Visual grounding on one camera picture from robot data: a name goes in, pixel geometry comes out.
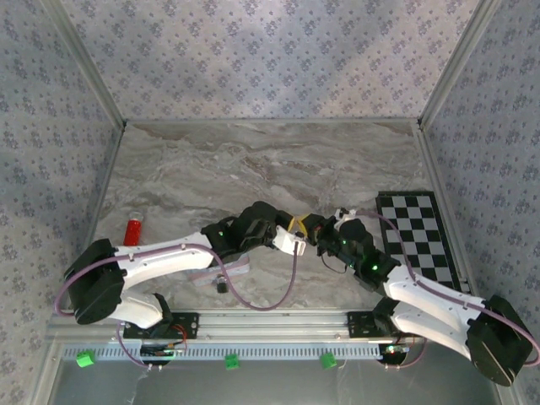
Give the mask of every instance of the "marble surface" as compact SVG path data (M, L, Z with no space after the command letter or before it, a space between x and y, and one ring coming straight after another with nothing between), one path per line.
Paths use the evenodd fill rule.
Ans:
M144 213L141 245L175 239L240 213L257 200L293 215L375 209L378 191L429 189L408 123L177 123L129 125L116 158L95 239L123 240L128 215ZM366 219L382 245L377 221ZM256 305L283 295L292 257L259 248L235 287ZM328 263L342 267L333 258ZM196 287L185 274L135 287L171 308L239 307L232 294ZM380 299L352 273L325 268L308 247L284 307L371 308Z

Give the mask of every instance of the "patterned wallpaper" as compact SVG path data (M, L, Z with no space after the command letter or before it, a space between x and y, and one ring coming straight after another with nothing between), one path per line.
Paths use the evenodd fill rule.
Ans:
M0 403L18 404L114 131L41 4L0 14Z
M539 339L538 2L503 0L429 137L481 293L506 297ZM521 375L540 403L540 369Z
M478 0L62 0L125 119L418 117Z

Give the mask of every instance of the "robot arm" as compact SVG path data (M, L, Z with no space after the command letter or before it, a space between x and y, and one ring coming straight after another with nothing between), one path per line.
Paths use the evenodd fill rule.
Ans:
M505 386L513 382L527 361L532 351L529 341L480 311L497 312L526 331L507 301L496 295L484 300L420 275L411 277L407 266L375 248L373 236L354 211L340 209L327 219L307 215L298 220L303 234L289 233L292 223L291 215L256 202L238 218L223 219L179 240L116 248L108 240L97 240L66 272L66 279L70 279L93 263L111 259L69 286L75 318L79 324L89 324L110 317L133 323L150 337L163 336L172 320L165 299L159 294L132 292L133 285L217 264L213 254L192 245L206 247L228 263L258 246L288 254L293 254L297 246L298 255L302 255L305 238L316 246L318 256L326 253L337 257L354 270L354 277L364 288L383 296L373 310L373 318L385 335L413 333L443 344Z
M508 301L497 295L485 300L412 275L407 266L375 248L355 211L342 208L327 219L310 214L300 222L317 255L337 257L354 270L363 287L384 297L373 310L382 332L424 336L470 359L492 381L511 385L532 345L481 311L495 312L528 333Z
M214 256L192 245L206 246L223 263L236 261L258 246L287 254L304 253L305 242L288 229L293 217L265 202L255 202L239 217L223 219L192 235L148 246L113 247L109 240L97 240L66 271L66 280L88 265L114 258L75 281L68 293L77 323L86 325L107 317L128 321L149 329L161 327L170 310L159 294L139 294L130 288L151 278L184 270L212 267Z

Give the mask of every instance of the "checkerboard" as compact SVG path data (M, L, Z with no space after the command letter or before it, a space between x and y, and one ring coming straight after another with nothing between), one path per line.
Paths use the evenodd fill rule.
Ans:
M470 292L467 280L457 274L433 192L380 192L376 203L378 212L399 230L416 273L451 289ZM384 221L381 230L386 254L404 263L396 232Z

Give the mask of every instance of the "wire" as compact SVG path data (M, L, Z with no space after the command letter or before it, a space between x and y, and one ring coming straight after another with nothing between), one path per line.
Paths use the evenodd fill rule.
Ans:
M403 257L404 257L404 260L405 260L405 265L407 266L409 276L411 277L411 279L417 285L419 285L421 288L425 289L426 291L430 292L431 294L436 295L437 297L443 298L445 300L449 300L450 302L453 302L454 304L462 305L464 308L471 308L473 310L482 312L485 315L491 316L492 318L496 319L497 321L500 321L500 322L504 323L506 326L511 327L512 329L514 329L514 331L520 333L525 339L527 339L537 351L537 357L534 360L526 361L523 365L525 367L533 367L535 365L540 365L540 345L538 345L536 340L534 340L534 337L532 337L532 335L529 332L527 332L525 329L523 329L519 325L515 324L514 322L510 321L509 319L506 319L503 316L497 314L496 312L493 312L492 310L488 310L488 309L483 308L483 307L481 307L479 305L469 304L466 301L459 300L459 299L451 297L451 296L449 296L447 294L441 293L440 291L437 291L436 289L432 289L429 285L426 285L426 284L422 283L421 280L418 280L416 278L416 273L414 272L413 267L411 266L411 262L408 260L408 256L407 256L406 249L405 249L405 244L403 243L402 236L400 235L399 230L397 230L396 225L394 225L392 223L392 221L390 219L388 219L387 217L385 217L383 215L380 215L379 213L374 213L373 211L360 210L360 211L357 211L356 214L357 215L364 215L364 216L371 217L371 218L382 219L383 221L385 221L390 226L390 228L392 228L394 230L394 232L396 232L397 239L399 240L399 244L400 244L400 246L402 248Z
M394 344L399 344L402 341L403 338L405 338L405 334L400 333L399 337L397 338L397 341ZM412 346L414 346L415 339L416 339L416 335L413 335L413 342L411 343L410 346L408 346L408 348L411 348Z
M230 279L230 276L229 274L227 273L227 269L225 268L223 262L221 261L221 258L218 256L217 253L215 253L214 251L212 251L211 249L208 249L206 246L202 246L204 248L205 251L208 251L208 253L211 253L213 255L213 257L216 259L216 262L219 264L219 266L221 267L221 271L223 273L223 275L225 276L225 278L227 279L227 284L229 285L229 288L230 288L230 292L233 293L233 295L235 296L235 298L241 303L243 304L244 306L252 309L252 310L255 310L255 311L272 311L272 310L275 310L276 308L278 308L290 295L290 292L292 291L293 289L293 286L294 286L294 281L296 280L296 264L297 264L297 261L298 261L298 242L295 242L294 243L294 253L293 253L293 273L291 275L291 278L290 278L290 282L289 282L289 286L287 288L287 291L285 291L285 294L283 295L283 298L281 300L279 300L276 304L274 305L270 305L270 306L255 306L253 305L252 303L244 300L240 294L238 294L238 292L236 291L235 289L235 286L233 285L232 283L232 280Z
M333 272L335 272L337 274L345 274L347 272L347 266L345 266L345 269L342 272L339 272L335 268L332 268L332 267L327 265L327 263L324 261L324 256L321 256L321 260L322 260L322 264L324 264L326 268L329 268L330 270L332 270Z
M148 368L148 365L143 363L141 360L138 360L138 359L135 359L131 353L129 353L129 351L127 350L126 348L126 345L124 344L124 342L122 341L122 336L120 335L120 329L122 328L122 323L121 322L118 322L116 324L116 340L118 341L118 343L120 344L120 347L122 349L122 351L126 354L126 356L132 361L132 363L134 363L135 365L138 365L139 367L143 367L145 369Z
M167 247L161 247L159 249L153 249L151 251L138 251L134 252L130 255L120 255L120 256L113 256L113 257L107 257L106 259L99 260L97 262L94 262L90 264L89 266L83 268L80 272L74 274L71 278L69 278L66 283L60 288L60 291L58 291L58 295L54 300L54 310L59 316L74 316L74 312L65 312L61 308L62 304L62 297L66 294L69 287L71 287L77 280L82 278L87 273L91 272L92 270L95 270L96 268L103 266L105 264L113 263L113 262L119 262L121 260L133 260L134 258L141 258L141 257L153 257L162 253L171 253L174 251L182 251L186 249L194 249L197 251L205 251L207 253L210 253L213 258L218 263L219 267L221 267L221 272L225 276L225 279L227 280L227 284L229 285L230 292L233 294L233 296L244 306L251 308L255 311L272 311L278 308L290 295L290 292L293 289L294 281L296 280L296 265L298 261L298 242L294 243L294 253L293 253L293 272L290 278L289 286L287 288L287 291L285 291L285 294L283 295L283 298L279 300L276 304L270 305L270 306L255 306L251 304L250 302L244 300L240 294L235 289L235 286L232 284L232 280L230 279L229 274L227 273L227 268L223 264L223 261L219 257L219 255L210 249L209 247L206 247L204 245L199 245L196 243L182 243L179 245L174 246L167 246Z
M184 329L184 327L182 325L173 325L172 328L182 334L181 342L174 342L174 343L172 343L172 346L174 347L177 344L184 343L184 351L187 351L187 333L186 333L186 329Z
M418 353L418 356L416 356L416 359L411 361L410 363L406 364L400 364L400 365L393 365L393 364L384 364L385 367L388 367L389 369L406 369L407 367L412 367L413 365L417 364L425 355L425 350L428 347L428 339L424 339L424 342L422 343L422 348L420 348L420 353Z

